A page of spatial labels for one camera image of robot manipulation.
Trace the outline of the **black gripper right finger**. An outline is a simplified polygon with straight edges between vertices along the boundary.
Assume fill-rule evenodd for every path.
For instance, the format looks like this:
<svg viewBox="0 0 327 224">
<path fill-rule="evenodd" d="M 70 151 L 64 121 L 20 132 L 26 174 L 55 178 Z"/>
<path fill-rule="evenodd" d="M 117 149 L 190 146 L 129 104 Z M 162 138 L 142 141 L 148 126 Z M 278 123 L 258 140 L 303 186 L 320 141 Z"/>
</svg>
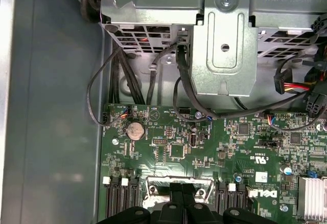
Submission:
<svg viewBox="0 0 327 224">
<path fill-rule="evenodd" d="M 258 223 L 259 218 L 248 211 L 250 199 L 244 184 L 218 184 L 213 208 L 195 200 L 204 196 L 192 184 L 183 184 L 184 223 Z"/>
</svg>

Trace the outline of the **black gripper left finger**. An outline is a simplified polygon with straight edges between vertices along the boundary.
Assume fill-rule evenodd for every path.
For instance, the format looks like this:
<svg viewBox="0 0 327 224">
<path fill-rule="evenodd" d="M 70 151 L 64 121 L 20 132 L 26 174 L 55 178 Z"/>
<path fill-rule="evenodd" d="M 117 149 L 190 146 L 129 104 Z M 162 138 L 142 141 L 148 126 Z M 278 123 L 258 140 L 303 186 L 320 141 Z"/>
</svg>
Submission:
<svg viewBox="0 0 327 224">
<path fill-rule="evenodd" d="M 131 207 L 98 223 L 184 223 L 184 199 L 181 184 L 170 184 L 170 202 L 150 213 L 143 207 Z"/>
</svg>

